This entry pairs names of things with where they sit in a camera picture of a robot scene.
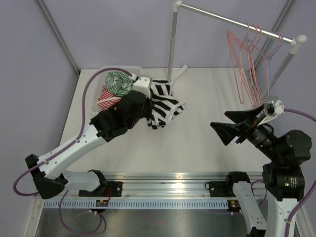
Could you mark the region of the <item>blue wire hanger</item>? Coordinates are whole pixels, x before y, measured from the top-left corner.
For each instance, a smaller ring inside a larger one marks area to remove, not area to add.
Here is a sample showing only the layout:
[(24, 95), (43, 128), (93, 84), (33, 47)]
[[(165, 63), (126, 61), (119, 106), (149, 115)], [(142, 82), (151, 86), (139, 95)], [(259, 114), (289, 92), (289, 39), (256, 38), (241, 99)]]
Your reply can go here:
[[(277, 35), (279, 36), (278, 43), (276, 47), (266, 56), (263, 54), (261, 50), (258, 50), (259, 55), (263, 56), (263, 58), (266, 59), (266, 76), (267, 76), (267, 89), (268, 89), (268, 95), (270, 94), (270, 91), (272, 89), (272, 69), (271, 69), (271, 61), (273, 56), (276, 54), (276, 52), (280, 49), (280, 47), (283, 44), (283, 35), (280, 32), (277, 32)], [(250, 53), (248, 54), (248, 62), (250, 63), (250, 69), (249, 69), (249, 80), (251, 84), (251, 90), (253, 91), (253, 95), (255, 100), (260, 100), (262, 101), (264, 96), (261, 94), (259, 91), (259, 85), (258, 81), (256, 78), (256, 73), (255, 73), (255, 67), (254, 67), (254, 61), (253, 61), (253, 51), (258, 49), (257, 44), (255, 44), (251, 40), (247, 40), (247, 46), (250, 48)]]

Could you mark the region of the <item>pink wire hanger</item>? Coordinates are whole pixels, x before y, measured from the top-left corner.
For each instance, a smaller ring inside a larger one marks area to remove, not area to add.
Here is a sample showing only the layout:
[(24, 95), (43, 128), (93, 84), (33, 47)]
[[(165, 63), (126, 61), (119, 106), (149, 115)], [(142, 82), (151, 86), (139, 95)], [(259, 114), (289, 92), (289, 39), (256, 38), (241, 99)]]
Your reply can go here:
[[(279, 36), (277, 46), (268, 54), (268, 56), (264, 56), (264, 58), (266, 59), (266, 76), (267, 76), (267, 90), (268, 90), (267, 95), (269, 95), (272, 90), (273, 76), (272, 76), (272, 69), (271, 69), (271, 61), (272, 61), (273, 56), (276, 54), (276, 52), (280, 49), (280, 47), (283, 44), (282, 33), (277, 32), (277, 34)], [(260, 104), (262, 104), (264, 96), (259, 91), (259, 86), (258, 86), (258, 82), (256, 78), (256, 73), (254, 71), (254, 66), (252, 66), (252, 69), (250, 70), (250, 82), (251, 82), (251, 87), (255, 86), (254, 88), (255, 100), (258, 100)]]

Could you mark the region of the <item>black white striped tank top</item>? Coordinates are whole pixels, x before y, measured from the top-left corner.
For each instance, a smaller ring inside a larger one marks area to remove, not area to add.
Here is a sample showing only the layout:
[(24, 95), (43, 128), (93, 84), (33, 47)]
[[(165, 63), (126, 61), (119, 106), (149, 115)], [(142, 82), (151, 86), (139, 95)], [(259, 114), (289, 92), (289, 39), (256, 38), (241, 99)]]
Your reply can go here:
[(186, 104), (174, 97), (172, 86), (167, 80), (152, 79), (150, 90), (152, 111), (147, 125), (153, 130), (164, 128), (184, 111)]

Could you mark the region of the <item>red white striped tank top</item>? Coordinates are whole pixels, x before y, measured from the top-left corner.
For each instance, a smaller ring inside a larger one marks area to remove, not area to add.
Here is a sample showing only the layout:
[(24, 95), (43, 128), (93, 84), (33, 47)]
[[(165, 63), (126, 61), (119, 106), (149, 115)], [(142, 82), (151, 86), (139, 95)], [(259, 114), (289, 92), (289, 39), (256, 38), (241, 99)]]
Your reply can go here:
[(115, 103), (119, 102), (120, 100), (121, 100), (121, 97), (112, 94), (104, 87), (98, 98), (97, 104), (101, 110), (107, 110), (108, 108), (113, 106)]

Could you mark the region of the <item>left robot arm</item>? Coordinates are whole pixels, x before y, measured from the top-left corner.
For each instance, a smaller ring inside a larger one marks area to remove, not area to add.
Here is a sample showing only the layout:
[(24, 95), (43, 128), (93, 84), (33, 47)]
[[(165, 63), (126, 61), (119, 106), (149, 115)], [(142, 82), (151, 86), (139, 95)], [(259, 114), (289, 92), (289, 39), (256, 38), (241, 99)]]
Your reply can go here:
[(25, 161), (42, 199), (63, 191), (78, 191), (81, 197), (101, 197), (107, 193), (108, 181), (99, 170), (68, 171), (68, 167), (90, 151), (124, 135), (152, 111), (150, 96), (132, 91), (106, 111), (101, 111), (79, 134), (40, 157), (29, 155)]

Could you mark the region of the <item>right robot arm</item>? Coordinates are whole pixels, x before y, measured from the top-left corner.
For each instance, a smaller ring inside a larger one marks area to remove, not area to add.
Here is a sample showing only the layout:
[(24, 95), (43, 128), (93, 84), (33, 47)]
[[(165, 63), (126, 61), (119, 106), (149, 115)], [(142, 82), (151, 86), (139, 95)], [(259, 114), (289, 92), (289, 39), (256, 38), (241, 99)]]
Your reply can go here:
[(263, 217), (254, 197), (252, 181), (246, 172), (231, 171), (223, 182), (207, 182), (211, 197), (236, 197), (244, 216), (249, 237), (291, 237), (294, 235), (295, 217), (310, 197), (305, 191), (302, 163), (311, 157), (311, 137), (300, 130), (291, 130), (277, 137), (269, 122), (283, 114), (281, 102), (269, 103), (248, 111), (225, 112), (230, 123), (212, 122), (223, 144), (249, 141), (260, 150), (270, 163), (263, 166), (262, 178), (268, 201), (268, 215)]

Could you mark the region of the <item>green white striped tank top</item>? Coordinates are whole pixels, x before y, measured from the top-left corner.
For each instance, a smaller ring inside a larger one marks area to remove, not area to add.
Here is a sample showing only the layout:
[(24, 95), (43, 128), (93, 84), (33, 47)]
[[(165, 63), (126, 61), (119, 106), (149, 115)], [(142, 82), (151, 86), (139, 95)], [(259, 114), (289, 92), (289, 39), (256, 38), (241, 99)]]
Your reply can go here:
[(112, 94), (123, 97), (133, 91), (133, 80), (128, 74), (120, 71), (110, 71), (104, 81), (105, 88)]

